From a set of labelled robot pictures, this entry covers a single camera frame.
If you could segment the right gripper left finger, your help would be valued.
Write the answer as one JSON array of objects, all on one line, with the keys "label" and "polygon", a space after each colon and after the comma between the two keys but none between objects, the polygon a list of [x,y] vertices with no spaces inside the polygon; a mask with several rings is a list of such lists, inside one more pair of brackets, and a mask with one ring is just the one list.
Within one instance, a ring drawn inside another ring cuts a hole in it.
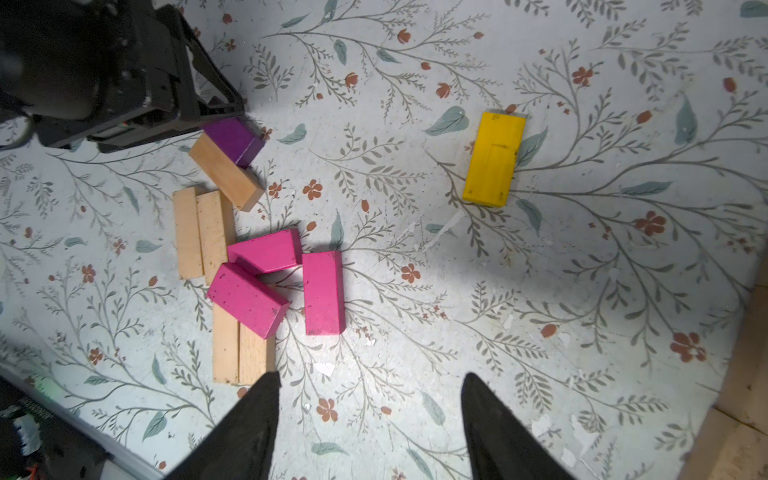
[{"label": "right gripper left finger", "polygon": [[166,479],[267,479],[278,428],[280,387],[278,373],[262,375]]}]

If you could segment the yellow block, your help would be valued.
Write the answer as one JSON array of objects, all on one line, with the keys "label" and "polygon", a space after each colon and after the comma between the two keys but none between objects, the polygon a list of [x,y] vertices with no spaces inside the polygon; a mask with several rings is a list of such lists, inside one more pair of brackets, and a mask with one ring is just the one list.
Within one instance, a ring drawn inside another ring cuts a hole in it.
[{"label": "yellow block", "polygon": [[486,112],[482,115],[462,199],[476,205],[506,205],[526,119]]}]

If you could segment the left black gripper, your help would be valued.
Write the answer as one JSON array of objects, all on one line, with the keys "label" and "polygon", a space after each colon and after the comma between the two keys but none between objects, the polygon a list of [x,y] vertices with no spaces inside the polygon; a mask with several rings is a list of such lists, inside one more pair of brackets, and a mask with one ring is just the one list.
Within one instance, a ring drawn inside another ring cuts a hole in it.
[{"label": "left black gripper", "polygon": [[4,151],[88,140],[133,148],[244,113],[181,11],[150,1],[4,1],[1,120],[26,129]]}]

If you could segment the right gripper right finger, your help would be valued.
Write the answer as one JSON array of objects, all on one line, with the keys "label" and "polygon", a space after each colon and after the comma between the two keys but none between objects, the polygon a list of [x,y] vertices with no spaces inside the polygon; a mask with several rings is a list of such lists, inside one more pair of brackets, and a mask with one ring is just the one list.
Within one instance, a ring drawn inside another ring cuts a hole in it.
[{"label": "right gripper right finger", "polygon": [[464,378],[461,407],[474,479],[572,477],[474,373]]}]

